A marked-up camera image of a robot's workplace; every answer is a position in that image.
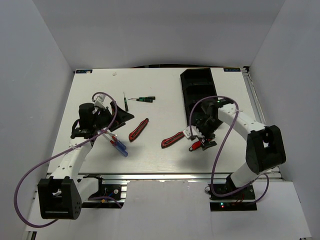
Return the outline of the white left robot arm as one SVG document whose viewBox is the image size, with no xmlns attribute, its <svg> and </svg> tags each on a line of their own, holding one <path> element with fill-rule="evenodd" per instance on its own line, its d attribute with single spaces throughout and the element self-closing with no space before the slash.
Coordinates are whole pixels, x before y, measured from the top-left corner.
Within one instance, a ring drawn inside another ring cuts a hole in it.
<svg viewBox="0 0 320 240">
<path fill-rule="evenodd" d="M 40 214 L 43 219 L 76 220 L 82 204 L 90 198 L 99 200 L 105 196 L 106 187 L 99 176 L 79 178 L 86 156 L 92 150 L 96 137 L 103 130 L 113 132 L 134 118 L 111 102 L 111 109 L 100 103 L 83 103 L 79 106 L 79 118 L 71 130 L 68 153 L 49 178 L 42 178 L 38 185 Z"/>
</svg>

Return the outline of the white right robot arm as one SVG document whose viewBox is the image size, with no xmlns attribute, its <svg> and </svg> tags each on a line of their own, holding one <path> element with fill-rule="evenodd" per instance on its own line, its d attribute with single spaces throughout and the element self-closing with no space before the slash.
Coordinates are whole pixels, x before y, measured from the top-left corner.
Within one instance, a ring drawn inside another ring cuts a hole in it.
<svg viewBox="0 0 320 240">
<path fill-rule="evenodd" d="M 231 131 L 236 131 L 245 141 L 245 162 L 226 178 L 226 195 L 236 200 L 244 193 L 244 188 L 252 184 L 260 175 L 286 162 L 282 133 L 276 125 L 267 126 L 240 110 L 236 101 L 229 97 L 209 96 L 199 100 L 204 116 L 189 120 L 185 136 L 198 138 L 205 150 L 211 147 L 214 133 L 225 123 Z"/>
</svg>

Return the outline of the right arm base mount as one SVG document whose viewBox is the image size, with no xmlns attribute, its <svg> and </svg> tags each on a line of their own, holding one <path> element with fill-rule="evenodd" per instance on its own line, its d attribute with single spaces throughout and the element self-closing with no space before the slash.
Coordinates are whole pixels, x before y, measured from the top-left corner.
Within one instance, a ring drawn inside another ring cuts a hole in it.
<svg viewBox="0 0 320 240">
<path fill-rule="evenodd" d="M 256 195 L 252 185 L 234 195 L 225 197 L 213 195 L 210 185 L 204 188 L 204 192 L 209 195 L 211 212 L 245 212 L 258 210 L 257 204 L 255 203 Z"/>
</svg>

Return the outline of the red black utility knife small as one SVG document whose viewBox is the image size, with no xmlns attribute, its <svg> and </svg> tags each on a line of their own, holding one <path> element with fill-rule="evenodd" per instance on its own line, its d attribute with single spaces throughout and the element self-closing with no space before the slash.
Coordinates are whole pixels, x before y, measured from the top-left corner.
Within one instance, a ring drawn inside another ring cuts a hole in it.
<svg viewBox="0 0 320 240">
<path fill-rule="evenodd" d="M 193 152 L 193 151 L 199 149 L 201 146 L 202 146 L 201 141 L 196 141 L 196 142 L 194 142 L 194 143 L 191 145 L 191 147 L 190 147 L 188 150 L 189 150 L 190 152 Z"/>
</svg>

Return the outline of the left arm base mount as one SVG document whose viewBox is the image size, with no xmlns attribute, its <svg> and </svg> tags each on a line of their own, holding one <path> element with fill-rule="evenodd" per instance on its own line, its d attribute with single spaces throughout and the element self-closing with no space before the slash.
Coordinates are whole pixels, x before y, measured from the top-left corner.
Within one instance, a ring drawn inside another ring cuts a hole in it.
<svg viewBox="0 0 320 240">
<path fill-rule="evenodd" d="M 83 180 L 96 179 L 98 190 L 88 199 L 82 201 L 82 208 L 87 209 L 120 209 L 124 205 L 127 193 L 127 182 L 118 179 L 107 179 L 103 175 L 84 175 Z"/>
</svg>

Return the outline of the red black utility knife long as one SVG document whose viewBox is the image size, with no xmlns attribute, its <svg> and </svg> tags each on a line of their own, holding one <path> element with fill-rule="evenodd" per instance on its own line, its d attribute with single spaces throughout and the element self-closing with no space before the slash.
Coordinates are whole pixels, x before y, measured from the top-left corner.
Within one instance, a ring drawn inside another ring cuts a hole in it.
<svg viewBox="0 0 320 240">
<path fill-rule="evenodd" d="M 145 127 L 148 125 L 149 119 L 145 118 L 143 121 L 140 122 L 140 124 L 128 135 L 128 139 L 130 142 L 133 142 L 138 138 L 138 136 L 141 134 L 141 132 L 145 129 Z"/>
</svg>

